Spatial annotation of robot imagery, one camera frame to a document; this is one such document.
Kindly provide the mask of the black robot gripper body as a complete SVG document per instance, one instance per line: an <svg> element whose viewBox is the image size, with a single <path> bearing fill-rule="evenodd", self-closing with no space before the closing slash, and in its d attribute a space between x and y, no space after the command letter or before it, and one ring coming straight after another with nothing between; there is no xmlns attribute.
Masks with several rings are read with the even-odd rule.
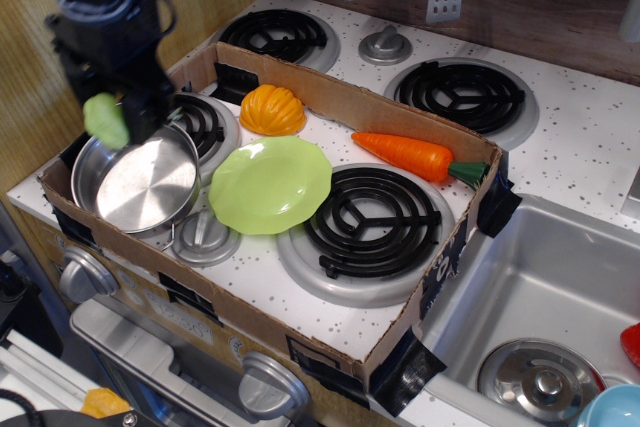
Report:
<svg viewBox="0 0 640 427"><path fill-rule="evenodd" d="M170 0L117 0L94 6L60 1L60 12L47 16L60 63L89 62L112 94L143 91L169 97L175 91L157 49L175 27Z"/></svg>

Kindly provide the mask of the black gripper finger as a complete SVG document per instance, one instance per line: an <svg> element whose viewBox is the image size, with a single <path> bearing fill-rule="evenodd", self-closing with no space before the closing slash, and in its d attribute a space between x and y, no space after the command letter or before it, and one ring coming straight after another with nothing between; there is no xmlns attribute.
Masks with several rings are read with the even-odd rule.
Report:
<svg viewBox="0 0 640 427"><path fill-rule="evenodd" d="M63 64L66 79L80 103L108 91L105 79L89 62L66 62Z"/></svg>
<svg viewBox="0 0 640 427"><path fill-rule="evenodd" d="M167 123L170 98L130 91L121 102L131 144L144 144Z"/></svg>

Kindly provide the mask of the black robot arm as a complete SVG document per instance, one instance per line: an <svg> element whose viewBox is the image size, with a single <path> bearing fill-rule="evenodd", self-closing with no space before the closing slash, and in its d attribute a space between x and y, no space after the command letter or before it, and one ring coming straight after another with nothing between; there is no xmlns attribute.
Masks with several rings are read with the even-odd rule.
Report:
<svg viewBox="0 0 640 427"><path fill-rule="evenodd" d="M120 94L134 144L169 122L176 89L157 49L177 23L170 0L57 0L46 17L53 46L76 96Z"/></svg>

